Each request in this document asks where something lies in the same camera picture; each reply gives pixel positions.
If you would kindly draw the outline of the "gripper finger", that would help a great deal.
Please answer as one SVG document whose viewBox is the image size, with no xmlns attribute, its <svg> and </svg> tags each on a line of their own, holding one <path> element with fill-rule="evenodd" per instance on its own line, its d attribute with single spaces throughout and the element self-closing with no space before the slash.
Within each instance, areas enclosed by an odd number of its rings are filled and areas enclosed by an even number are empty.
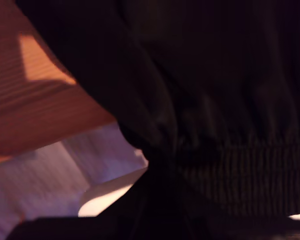
<svg viewBox="0 0 300 240">
<path fill-rule="evenodd" d="M 81 219 L 119 217 L 148 225 L 179 225 L 176 165 L 151 161 L 148 167 L 91 187 L 81 203 Z"/>
</svg>

